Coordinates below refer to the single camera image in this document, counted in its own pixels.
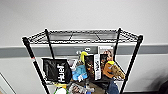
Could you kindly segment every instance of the package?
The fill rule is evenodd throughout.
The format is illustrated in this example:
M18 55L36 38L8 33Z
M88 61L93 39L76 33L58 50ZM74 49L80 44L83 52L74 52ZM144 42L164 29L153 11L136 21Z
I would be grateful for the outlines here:
M108 81L110 80L103 75L105 64L107 63L107 54L95 54L85 56L86 71L91 81Z
M69 94L86 94L86 92L87 92L86 88L76 83L72 83L72 85L69 88Z
M72 71L67 59L43 59L43 71L47 81L69 83L72 78Z

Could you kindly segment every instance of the metal post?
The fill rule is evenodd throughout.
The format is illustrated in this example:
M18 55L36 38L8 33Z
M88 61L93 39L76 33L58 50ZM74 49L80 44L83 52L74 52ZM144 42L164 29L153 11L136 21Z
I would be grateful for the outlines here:
M113 52L113 60L114 61L115 61L115 56L116 56L116 52L117 52L117 46L118 46L118 41L119 41L120 33L121 33L121 28L118 29L116 45L114 47L114 52Z
M45 82L45 80L43 79L43 76L42 76L42 74L41 74L40 68L39 68L39 66L38 66L38 64L37 64L37 62L36 62L36 60L35 60L35 56L34 56L34 54L33 54L33 51L32 51L32 49L31 49L31 47L30 47L30 42L28 41L28 39L27 39L26 37L23 37L22 39L23 39L24 45L26 46L26 48L27 48L27 50L28 50L28 52L29 52L29 55L30 55L31 59L34 59L33 64L34 64L34 66L35 66L35 68L36 68L36 71L37 71L37 73L38 73L38 75L39 75L39 77L40 77L40 79L41 79L42 85L44 86L46 93L47 93L47 94L50 94L50 93L49 93L49 90L48 90L48 88L47 88L47 86L46 86L46 82Z
M47 40L48 40L48 44L49 44L49 47L50 47L50 51L51 51L52 58L55 59L55 57L54 57L54 52L53 52L53 49L52 49L52 46L51 46L50 37L49 37L49 34L48 34L48 30L47 30L47 29L45 29L45 33L46 33L46 36L47 36Z
M130 74L131 68L132 68L132 66L133 66L135 57L136 57L136 55L137 55L138 49L139 49L139 47L140 47L140 44L142 43L142 40L143 40L143 36L140 35L140 36L138 37L137 44L136 44L136 46L135 46L135 49L134 49L134 52L133 52L133 55L132 55L132 58L131 58L131 61L130 61L130 64L129 64L129 67L128 67L128 70L127 70L127 73L126 73L126 76L125 76L125 79L124 79L124 82L123 82L123 85L122 85L122 87L121 87L120 94L123 93L123 90L124 90L124 87L125 87L125 85L126 85L126 82L128 81L128 76L129 76L129 74Z

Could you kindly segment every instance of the wire grid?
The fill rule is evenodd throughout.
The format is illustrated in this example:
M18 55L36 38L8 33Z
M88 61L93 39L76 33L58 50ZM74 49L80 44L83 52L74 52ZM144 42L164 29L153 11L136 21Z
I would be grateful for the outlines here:
M80 43L115 43L117 30L71 30L50 31L51 44L80 44ZM28 38L31 44L48 44L45 32L41 32ZM121 31L119 43L136 42L138 36L126 31Z

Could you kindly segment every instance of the label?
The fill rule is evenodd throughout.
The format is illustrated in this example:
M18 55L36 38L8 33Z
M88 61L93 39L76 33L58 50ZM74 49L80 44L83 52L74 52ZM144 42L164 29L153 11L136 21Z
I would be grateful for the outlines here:
M94 55L95 80L101 79L100 54Z
M65 82L65 75L64 75L64 66L60 66L57 64L58 68L58 82Z

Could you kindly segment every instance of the black metal shelf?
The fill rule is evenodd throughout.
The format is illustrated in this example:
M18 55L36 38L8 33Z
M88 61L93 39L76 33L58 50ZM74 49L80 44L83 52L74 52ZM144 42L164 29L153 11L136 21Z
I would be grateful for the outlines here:
M116 43L117 30L49 31L51 44ZM121 30L119 43L137 42L138 36ZM45 32L28 38L31 44L48 44Z
M133 66L137 52L139 50L140 44L142 43L143 36L142 35L137 36L135 34L124 31L121 28L119 28L118 30L71 30L71 31L54 30L49 32L47 29L45 29L44 32L38 33L28 38L23 37L22 39L23 39L24 45L26 46L29 52L30 57L34 59L34 62L33 62L34 66L36 68L36 71L42 81L42 85L44 86L44 89L46 90L47 94L50 94L49 90L46 86L45 80L42 77L40 68L38 67L37 61L30 47L30 44L49 44L52 58L55 59L54 57L55 55L51 44L115 43L113 60L116 62L115 56L117 53L118 43L136 42L135 49L133 51L133 55L129 63L129 67L126 72L125 79L124 80L115 79L115 81L124 81L120 90L120 94L122 94L125 88L126 82L128 81L128 76L130 74L130 71Z

